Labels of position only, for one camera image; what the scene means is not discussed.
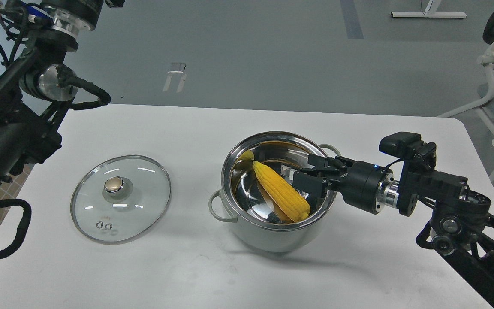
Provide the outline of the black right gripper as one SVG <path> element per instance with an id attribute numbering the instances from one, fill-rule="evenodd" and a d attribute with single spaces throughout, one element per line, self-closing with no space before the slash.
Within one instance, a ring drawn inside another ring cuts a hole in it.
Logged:
<path id="1" fill-rule="evenodd" d="M 293 174 L 292 186 L 317 198 L 330 192 L 341 193 L 344 202 L 372 214 L 382 210 L 378 196 L 385 183 L 393 177 L 390 168 L 355 161 L 346 157 L 323 157 L 308 155 L 312 169 L 297 170 Z"/>

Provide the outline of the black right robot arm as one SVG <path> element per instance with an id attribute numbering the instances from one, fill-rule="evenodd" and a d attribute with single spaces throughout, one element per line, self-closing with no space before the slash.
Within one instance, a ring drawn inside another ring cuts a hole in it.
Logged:
<path id="1" fill-rule="evenodd" d="M 410 216 L 418 202 L 432 209 L 416 238 L 419 247 L 434 250 L 482 298 L 494 307 L 494 216 L 491 201 L 470 189 L 465 177 L 435 169 L 434 143 L 380 147 L 403 163 L 399 180 L 390 166 L 345 157 L 308 157 L 310 168 L 294 172 L 292 185 L 312 196 L 339 192 L 345 203 L 377 214 L 383 206 Z"/>

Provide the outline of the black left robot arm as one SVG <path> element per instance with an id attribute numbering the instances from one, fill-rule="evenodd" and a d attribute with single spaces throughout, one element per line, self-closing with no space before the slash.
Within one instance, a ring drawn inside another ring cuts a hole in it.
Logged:
<path id="1" fill-rule="evenodd" d="M 102 6 L 123 0 L 0 0 L 0 186 L 12 183 L 27 164 L 42 164 L 57 149 L 67 112 L 102 107 L 111 96 L 63 64 L 78 48 L 80 31 L 95 29 Z M 31 206 L 0 200 L 0 260 L 23 244 Z"/>

